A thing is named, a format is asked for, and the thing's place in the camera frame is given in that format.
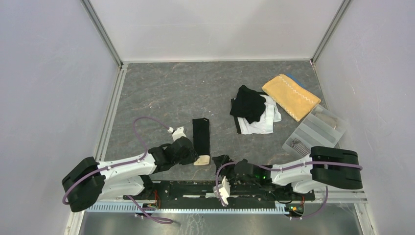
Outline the black underwear beige waistband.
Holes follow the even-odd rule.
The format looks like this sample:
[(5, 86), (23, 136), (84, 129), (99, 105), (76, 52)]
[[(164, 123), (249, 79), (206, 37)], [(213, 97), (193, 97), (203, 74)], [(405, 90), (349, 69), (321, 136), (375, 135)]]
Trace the black underwear beige waistband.
[(192, 120), (193, 146), (198, 154), (195, 166), (208, 165), (210, 163), (210, 122), (209, 119), (197, 118)]

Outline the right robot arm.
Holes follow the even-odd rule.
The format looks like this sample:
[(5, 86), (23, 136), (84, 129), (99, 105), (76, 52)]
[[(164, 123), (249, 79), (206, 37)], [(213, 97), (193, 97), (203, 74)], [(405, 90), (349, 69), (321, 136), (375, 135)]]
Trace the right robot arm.
[(363, 188), (357, 152), (345, 149), (314, 146), (301, 159), (286, 164), (259, 165), (246, 159), (233, 162), (228, 155), (213, 158), (218, 187), (242, 183), (260, 189), (283, 188), (289, 200), (318, 188)]

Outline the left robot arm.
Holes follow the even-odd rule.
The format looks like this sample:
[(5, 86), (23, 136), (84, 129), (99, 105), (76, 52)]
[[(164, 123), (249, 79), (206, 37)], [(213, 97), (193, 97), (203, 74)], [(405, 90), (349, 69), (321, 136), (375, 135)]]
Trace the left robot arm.
[(62, 202), (72, 212), (80, 212), (98, 201), (116, 197), (149, 199), (156, 190), (152, 174), (168, 171), (175, 165), (193, 164), (198, 159), (193, 143), (186, 137), (123, 160), (98, 162), (87, 157), (63, 178)]

